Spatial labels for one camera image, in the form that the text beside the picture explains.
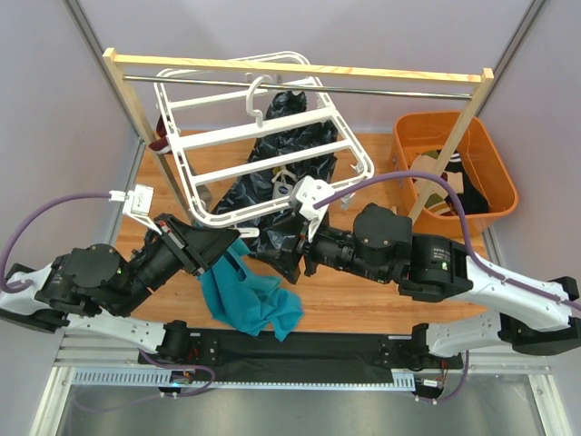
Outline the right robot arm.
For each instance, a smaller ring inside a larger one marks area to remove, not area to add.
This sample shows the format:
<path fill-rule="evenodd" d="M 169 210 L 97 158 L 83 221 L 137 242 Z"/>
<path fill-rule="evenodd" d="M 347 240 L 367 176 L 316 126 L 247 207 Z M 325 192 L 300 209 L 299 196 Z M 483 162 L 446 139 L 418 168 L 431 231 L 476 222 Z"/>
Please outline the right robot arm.
<path fill-rule="evenodd" d="M 502 342 L 514 352 L 553 356 L 580 345 L 580 320 L 572 313 L 576 281 L 539 281 L 470 254 L 449 238 L 413 233 L 411 220 L 375 203 L 354 219 L 351 230 L 323 222 L 308 237 L 307 220 L 294 211 L 265 217 L 251 244 L 254 258 L 288 282 L 312 276 L 318 266 L 377 283 L 394 282 L 399 294 L 419 302 L 458 300 L 487 307 L 456 322 L 413 327 L 411 352 L 417 357 L 452 357 Z"/>

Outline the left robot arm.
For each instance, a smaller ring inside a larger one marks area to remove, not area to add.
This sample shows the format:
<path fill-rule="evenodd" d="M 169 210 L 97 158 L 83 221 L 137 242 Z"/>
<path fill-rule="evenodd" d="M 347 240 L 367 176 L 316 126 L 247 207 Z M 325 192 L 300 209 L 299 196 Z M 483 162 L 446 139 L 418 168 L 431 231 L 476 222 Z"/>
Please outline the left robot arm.
<path fill-rule="evenodd" d="M 147 322 L 132 313 L 176 273 L 207 272 L 239 235 L 236 229 L 193 227 L 162 213 L 129 260 L 111 245 L 96 243 L 74 248 L 40 270 L 16 263 L 7 282 L 25 289 L 2 293 L 1 318 L 37 332 L 98 332 L 129 342 L 158 362 L 193 362 L 186 322 Z"/>

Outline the beige maroon-cuffed sock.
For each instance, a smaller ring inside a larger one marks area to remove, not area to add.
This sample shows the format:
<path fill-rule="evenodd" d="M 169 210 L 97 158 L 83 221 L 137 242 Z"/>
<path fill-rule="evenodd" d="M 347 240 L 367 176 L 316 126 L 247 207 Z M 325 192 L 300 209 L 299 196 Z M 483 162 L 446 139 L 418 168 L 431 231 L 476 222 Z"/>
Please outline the beige maroon-cuffed sock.
<path fill-rule="evenodd" d="M 161 115 L 155 126 L 155 135 L 156 139 L 148 145 L 148 148 L 155 154 L 171 155 L 172 148 L 169 145 L 167 131 Z M 205 185 L 199 187 L 198 192 L 205 205 L 208 205 L 212 201 L 212 194 Z"/>

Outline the white hanger clip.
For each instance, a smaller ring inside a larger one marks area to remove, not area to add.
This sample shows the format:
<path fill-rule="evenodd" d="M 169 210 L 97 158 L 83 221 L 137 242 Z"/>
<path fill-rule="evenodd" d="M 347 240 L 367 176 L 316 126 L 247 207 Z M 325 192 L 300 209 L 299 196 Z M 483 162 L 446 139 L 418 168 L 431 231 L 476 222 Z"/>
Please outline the white hanger clip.
<path fill-rule="evenodd" d="M 260 230 L 255 227 L 236 228 L 236 231 L 239 233 L 239 237 L 242 239 L 257 238 L 260 235 Z"/>

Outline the white plastic clip hanger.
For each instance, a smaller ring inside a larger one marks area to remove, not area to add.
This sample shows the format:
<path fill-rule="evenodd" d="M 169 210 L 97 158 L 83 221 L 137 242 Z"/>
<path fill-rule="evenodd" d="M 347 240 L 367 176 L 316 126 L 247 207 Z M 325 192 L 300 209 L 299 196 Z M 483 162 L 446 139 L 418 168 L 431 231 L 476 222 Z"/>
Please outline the white plastic clip hanger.
<path fill-rule="evenodd" d="M 225 67 L 172 66 L 153 77 L 165 137 L 194 223 L 243 229 L 370 179 L 374 164 L 303 54 L 280 51 Z M 235 105 L 237 124 L 183 133 L 187 110 Z"/>

